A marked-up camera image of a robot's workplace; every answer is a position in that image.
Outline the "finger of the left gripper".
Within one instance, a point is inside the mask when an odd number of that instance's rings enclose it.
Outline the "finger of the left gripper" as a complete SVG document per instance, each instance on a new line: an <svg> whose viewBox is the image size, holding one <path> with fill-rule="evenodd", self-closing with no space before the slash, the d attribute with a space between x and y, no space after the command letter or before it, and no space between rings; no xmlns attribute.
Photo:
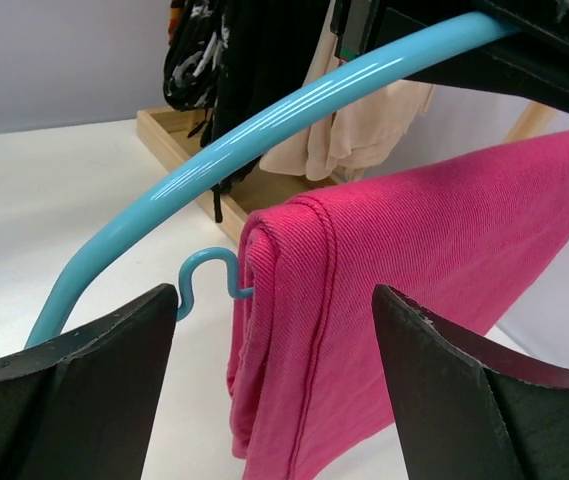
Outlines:
<svg viewBox="0 0 569 480"><path fill-rule="evenodd" d="M474 1L473 4L539 38L569 48L569 0Z"/></svg>
<svg viewBox="0 0 569 480"><path fill-rule="evenodd" d="M409 78L522 97L569 113L569 54L522 34L457 55Z"/></svg>

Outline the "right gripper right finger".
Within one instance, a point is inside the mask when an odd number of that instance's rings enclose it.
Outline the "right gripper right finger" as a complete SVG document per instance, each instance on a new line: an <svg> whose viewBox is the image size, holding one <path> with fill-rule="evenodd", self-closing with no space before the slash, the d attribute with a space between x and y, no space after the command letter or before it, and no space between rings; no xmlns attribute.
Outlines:
<svg viewBox="0 0 569 480"><path fill-rule="evenodd" d="M569 369L379 285L376 338L411 479L569 479Z"/></svg>

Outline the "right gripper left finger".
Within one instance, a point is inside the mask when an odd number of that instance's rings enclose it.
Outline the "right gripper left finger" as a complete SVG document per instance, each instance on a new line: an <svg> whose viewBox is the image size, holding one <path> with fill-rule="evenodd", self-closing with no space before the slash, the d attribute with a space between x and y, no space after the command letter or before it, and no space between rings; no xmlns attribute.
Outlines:
<svg viewBox="0 0 569 480"><path fill-rule="evenodd" d="M175 329L161 284L0 358L0 479L138 479Z"/></svg>

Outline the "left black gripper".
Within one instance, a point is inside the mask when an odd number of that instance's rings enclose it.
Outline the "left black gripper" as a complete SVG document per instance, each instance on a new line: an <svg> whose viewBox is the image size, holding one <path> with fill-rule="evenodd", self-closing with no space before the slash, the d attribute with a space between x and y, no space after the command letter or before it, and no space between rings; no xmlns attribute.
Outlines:
<svg viewBox="0 0 569 480"><path fill-rule="evenodd" d="M336 0L330 30L337 37L335 56L351 61L386 43L387 1Z"/></svg>

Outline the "light blue hanger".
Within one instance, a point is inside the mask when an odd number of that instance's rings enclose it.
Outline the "light blue hanger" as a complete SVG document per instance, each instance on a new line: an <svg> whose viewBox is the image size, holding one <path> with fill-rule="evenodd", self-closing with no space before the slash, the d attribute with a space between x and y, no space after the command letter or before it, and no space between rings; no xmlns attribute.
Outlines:
<svg viewBox="0 0 569 480"><path fill-rule="evenodd" d="M32 348L59 335L92 281L200 194L274 145L383 86L515 34L472 12L383 45L321 77L212 142L111 220L71 258L29 334Z"/></svg>

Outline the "beige trousers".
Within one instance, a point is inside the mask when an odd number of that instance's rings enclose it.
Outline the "beige trousers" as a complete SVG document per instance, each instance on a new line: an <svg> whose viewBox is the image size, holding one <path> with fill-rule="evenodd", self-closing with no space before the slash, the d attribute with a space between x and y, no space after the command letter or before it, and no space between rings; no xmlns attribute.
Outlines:
<svg viewBox="0 0 569 480"><path fill-rule="evenodd" d="M391 83L271 148L259 167L310 181L335 172L359 177L389 157L416 116L427 111L434 89L408 80Z"/></svg>

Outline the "pink trousers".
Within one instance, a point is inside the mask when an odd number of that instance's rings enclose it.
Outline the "pink trousers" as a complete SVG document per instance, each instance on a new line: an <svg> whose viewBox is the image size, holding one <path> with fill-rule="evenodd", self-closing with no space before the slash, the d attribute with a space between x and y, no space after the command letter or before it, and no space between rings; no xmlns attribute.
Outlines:
<svg viewBox="0 0 569 480"><path fill-rule="evenodd" d="M568 241L569 131L253 212L227 368L244 477L313 479L393 424L410 330L486 334Z"/></svg>

